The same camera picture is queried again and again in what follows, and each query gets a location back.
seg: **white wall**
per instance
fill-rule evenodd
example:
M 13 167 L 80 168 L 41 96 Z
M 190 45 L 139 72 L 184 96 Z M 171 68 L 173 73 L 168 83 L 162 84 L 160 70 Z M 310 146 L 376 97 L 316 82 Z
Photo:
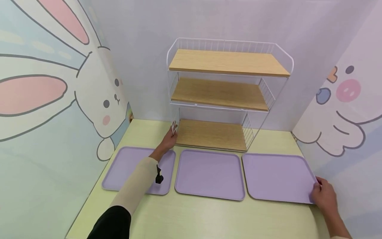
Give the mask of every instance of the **white wall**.
M 269 41 L 295 71 L 265 127 L 292 130 L 374 0 L 116 0 L 92 2 L 134 117 L 169 120 L 166 53 L 177 37 Z

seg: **pink cheek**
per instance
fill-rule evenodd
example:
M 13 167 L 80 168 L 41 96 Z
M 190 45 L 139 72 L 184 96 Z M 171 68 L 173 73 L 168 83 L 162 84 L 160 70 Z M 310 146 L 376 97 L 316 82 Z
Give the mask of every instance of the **pink cheek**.
M 358 80 L 348 79 L 342 82 L 336 91 L 336 97 L 341 102 L 351 102 L 359 96 L 361 93 L 361 84 Z
M 103 123 L 104 125 L 108 125 L 109 122 L 110 122 L 110 116 L 107 115 L 107 116 L 105 116 L 104 119 L 102 120 L 102 123 Z

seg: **shelf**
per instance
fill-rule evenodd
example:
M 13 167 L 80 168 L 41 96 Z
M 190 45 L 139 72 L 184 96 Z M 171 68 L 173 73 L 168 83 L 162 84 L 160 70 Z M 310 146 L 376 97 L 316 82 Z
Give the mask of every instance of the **shelf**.
M 181 119 L 177 145 L 246 152 L 240 124 Z
M 178 49 L 173 71 L 289 77 L 272 54 Z
M 253 84 L 180 78 L 171 100 L 268 111 L 259 86 Z

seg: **rabbit paw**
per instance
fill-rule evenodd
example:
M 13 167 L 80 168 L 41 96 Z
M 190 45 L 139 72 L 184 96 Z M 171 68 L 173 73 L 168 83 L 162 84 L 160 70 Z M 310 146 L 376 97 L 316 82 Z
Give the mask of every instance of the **rabbit paw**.
M 303 143 L 317 143 L 328 154 L 339 157 L 345 149 L 362 146 L 365 134 L 362 128 L 345 119 L 327 104 L 313 99 L 293 129 L 293 135 Z
M 109 160 L 114 153 L 114 143 L 111 138 L 105 138 L 99 143 L 97 157 L 101 161 Z
M 361 147 L 364 140 L 365 133 L 360 126 L 337 115 L 331 125 L 322 129 L 317 144 L 328 154 L 339 157 L 344 154 L 346 148 Z

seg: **purple tray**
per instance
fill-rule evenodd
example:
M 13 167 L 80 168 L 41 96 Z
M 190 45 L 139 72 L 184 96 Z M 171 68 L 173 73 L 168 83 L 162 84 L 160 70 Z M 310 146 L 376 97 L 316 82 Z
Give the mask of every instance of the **purple tray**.
M 183 150 L 175 190 L 182 194 L 242 201 L 240 158 L 235 154 Z
M 151 148 L 121 148 L 102 181 L 102 187 L 107 190 L 119 191 L 141 159 L 148 157 L 153 151 L 154 149 Z M 146 193 L 166 195 L 169 192 L 174 162 L 175 152 L 170 150 L 159 162 L 162 170 L 160 173 L 163 175 L 162 183 L 157 184 L 154 181 Z
M 242 156 L 248 194 L 255 199 L 310 203 L 316 177 L 305 159 L 283 154 Z

